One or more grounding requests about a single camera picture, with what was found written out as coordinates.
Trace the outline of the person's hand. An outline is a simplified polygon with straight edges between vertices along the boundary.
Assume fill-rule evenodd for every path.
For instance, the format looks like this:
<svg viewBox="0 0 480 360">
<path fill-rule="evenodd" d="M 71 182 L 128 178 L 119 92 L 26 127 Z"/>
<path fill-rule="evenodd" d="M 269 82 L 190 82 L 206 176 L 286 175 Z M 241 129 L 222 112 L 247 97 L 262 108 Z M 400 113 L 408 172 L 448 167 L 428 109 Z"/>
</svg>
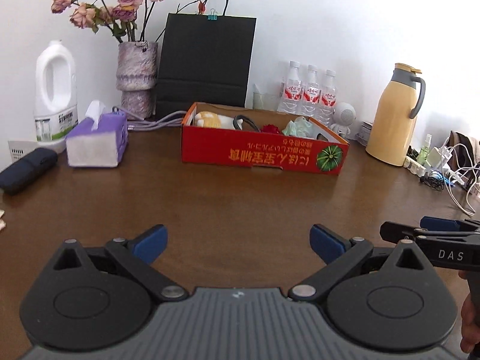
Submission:
<svg viewBox="0 0 480 360">
<path fill-rule="evenodd" d="M 469 294 L 462 305 L 461 312 L 461 341 L 460 349 L 463 353 L 472 353 L 473 348 L 480 341 L 479 326 L 476 325 L 476 309 Z"/>
</svg>

